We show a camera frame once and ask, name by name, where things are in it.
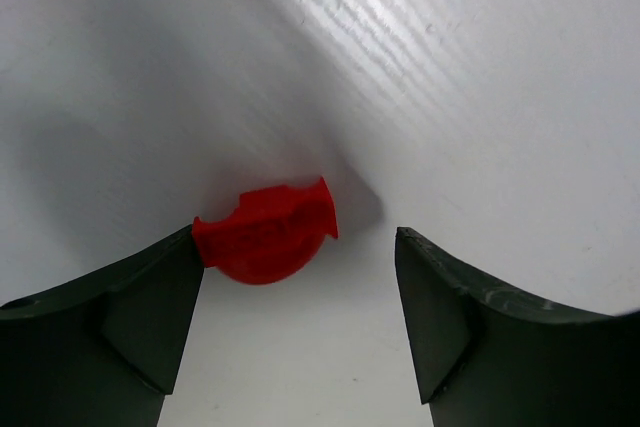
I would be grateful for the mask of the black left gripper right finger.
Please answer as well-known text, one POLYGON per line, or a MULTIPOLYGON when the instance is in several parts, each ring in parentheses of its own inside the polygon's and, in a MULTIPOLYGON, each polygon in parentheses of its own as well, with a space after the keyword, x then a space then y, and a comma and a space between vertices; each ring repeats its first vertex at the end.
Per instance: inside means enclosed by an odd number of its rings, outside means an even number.
POLYGON ((639 316, 506 283, 417 231, 395 269, 421 402, 437 426, 635 426, 639 316))

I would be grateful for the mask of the round red lego piece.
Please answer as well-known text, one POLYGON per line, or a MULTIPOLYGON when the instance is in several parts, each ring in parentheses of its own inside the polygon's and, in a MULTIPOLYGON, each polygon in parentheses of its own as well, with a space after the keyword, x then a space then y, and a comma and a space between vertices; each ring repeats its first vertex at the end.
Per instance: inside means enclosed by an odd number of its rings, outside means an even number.
POLYGON ((192 236, 205 267, 243 284, 266 285, 300 271, 339 229, 333 197, 319 178, 305 187, 245 192, 225 219, 195 218, 192 236))

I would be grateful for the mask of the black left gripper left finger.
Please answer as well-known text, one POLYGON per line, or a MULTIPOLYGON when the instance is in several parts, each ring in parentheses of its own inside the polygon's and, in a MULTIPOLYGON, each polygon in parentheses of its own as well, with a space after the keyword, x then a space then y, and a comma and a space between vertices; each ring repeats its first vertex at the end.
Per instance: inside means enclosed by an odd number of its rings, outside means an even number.
POLYGON ((1 308, 4 426, 155 426, 204 273, 191 229, 1 308))

